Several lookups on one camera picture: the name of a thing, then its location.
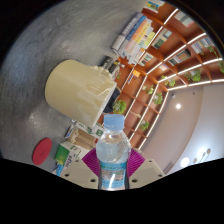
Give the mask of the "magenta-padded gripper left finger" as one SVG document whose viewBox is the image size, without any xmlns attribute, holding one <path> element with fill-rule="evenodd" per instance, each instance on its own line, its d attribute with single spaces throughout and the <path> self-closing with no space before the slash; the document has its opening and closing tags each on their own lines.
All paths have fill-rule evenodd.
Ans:
<svg viewBox="0 0 224 224">
<path fill-rule="evenodd" d="M 96 149 L 89 151 L 82 159 L 73 160 L 61 173 L 61 177 L 84 188 L 97 189 L 100 163 Z"/>
</svg>

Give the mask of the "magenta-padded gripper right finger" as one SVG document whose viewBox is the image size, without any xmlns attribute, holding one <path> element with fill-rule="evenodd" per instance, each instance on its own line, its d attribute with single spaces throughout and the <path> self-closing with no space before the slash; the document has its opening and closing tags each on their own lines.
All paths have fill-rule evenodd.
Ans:
<svg viewBox="0 0 224 224">
<path fill-rule="evenodd" d="M 164 176 L 164 172 L 153 159 L 145 159 L 136 150 L 131 150 L 127 161 L 127 177 L 130 189 L 146 186 Z"/>
</svg>

